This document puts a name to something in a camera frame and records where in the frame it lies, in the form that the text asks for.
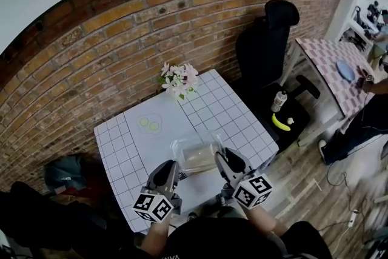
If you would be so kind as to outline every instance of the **grid pattern tablecloth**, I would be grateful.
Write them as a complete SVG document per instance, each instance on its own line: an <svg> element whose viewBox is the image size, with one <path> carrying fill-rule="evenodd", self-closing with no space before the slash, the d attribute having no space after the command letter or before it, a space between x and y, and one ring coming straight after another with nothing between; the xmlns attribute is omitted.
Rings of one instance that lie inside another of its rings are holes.
<svg viewBox="0 0 388 259"><path fill-rule="evenodd" d="M323 39L296 39L312 60L339 104L343 115L350 118L365 105L366 93L356 88L359 75L357 66L373 73L372 68L356 46L349 42L333 42ZM351 66L356 79L349 83L338 72L336 62L343 60Z"/></svg>
<svg viewBox="0 0 388 259"><path fill-rule="evenodd" d="M200 75L198 84L197 93L176 103L176 108L183 110L196 131L215 130L220 133L224 147L239 150L250 158L253 167L258 167L279 150L261 123L216 70ZM143 164L145 155L139 155L136 141L133 141L126 119L129 111L97 126L95 135L117 202L131 229L141 231L150 223L134 213L132 204L150 172Z"/></svg>

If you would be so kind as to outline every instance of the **brick wall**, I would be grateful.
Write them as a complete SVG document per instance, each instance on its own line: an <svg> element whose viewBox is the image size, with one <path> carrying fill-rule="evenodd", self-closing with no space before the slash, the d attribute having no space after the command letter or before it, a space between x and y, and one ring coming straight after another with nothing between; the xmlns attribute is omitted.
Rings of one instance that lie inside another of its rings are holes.
<svg viewBox="0 0 388 259"><path fill-rule="evenodd" d="M97 151L93 128L160 90L164 61L239 75L236 37L269 0L63 0L1 55L0 185L45 189L42 166ZM322 38L339 0L289 0L290 38Z"/></svg>

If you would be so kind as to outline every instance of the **person's arm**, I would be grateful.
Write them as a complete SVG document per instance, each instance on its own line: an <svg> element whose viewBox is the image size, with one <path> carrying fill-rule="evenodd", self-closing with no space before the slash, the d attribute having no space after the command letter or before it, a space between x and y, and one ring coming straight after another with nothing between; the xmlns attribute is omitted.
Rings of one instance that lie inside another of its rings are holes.
<svg viewBox="0 0 388 259"><path fill-rule="evenodd" d="M169 237L169 225L170 217L167 217L162 223L152 223L140 249L153 257L160 257Z"/></svg>
<svg viewBox="0 0 388 259"><path fill-rule="evenodd" d="M264 235L273 232L281 237L288 230L285 225L266 212L261 206L256 206L253 209L243 207L242 209L248 220Z"/></svg>
<svg viewBox="0 0 388 259"><path fill-rule="evenodd" d="M363 90L367 93L373 93L377 95L388 94L388 78L381 80L376 84L371 84L367 81L364 81Z"/></svg>
<svg viewBox="0 0 388 259"><path fill-rule="evenodd" d="M377 35L375 38L375 42L382 42L382 41L388 41L388 36L387 35Z"/></svg>

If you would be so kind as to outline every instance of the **banana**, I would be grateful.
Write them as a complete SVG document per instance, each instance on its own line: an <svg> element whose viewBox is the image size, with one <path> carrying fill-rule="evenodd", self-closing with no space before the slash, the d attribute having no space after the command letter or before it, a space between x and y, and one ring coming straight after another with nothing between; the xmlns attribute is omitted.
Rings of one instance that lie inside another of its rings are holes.
<svg viewBox="0 0 388 259"><path fill-rule="evenodd" d="M276 118L275 114L272 115L272 122L274 123L274 125L279 127L279 129L281 129L281 130L286 130L286 131L291 130L291 128L289 126L283 124L282 122L279 122L279 120Z"/></svg>

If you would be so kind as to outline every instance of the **power strip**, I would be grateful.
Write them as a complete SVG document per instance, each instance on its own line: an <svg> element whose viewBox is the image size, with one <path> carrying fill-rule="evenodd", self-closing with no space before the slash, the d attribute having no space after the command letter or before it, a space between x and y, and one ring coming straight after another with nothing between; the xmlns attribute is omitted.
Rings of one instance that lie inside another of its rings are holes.
<svg viewBox="0 0 388 259"><path fill-rule="evenodd" d="M352 227L354 225L354 222L356 221L356 217L357 217L357 214L358 214L358 210L353 210L351 216L350 216L350 220L349 220L349 223L347 224L348 227Z"/></svg>

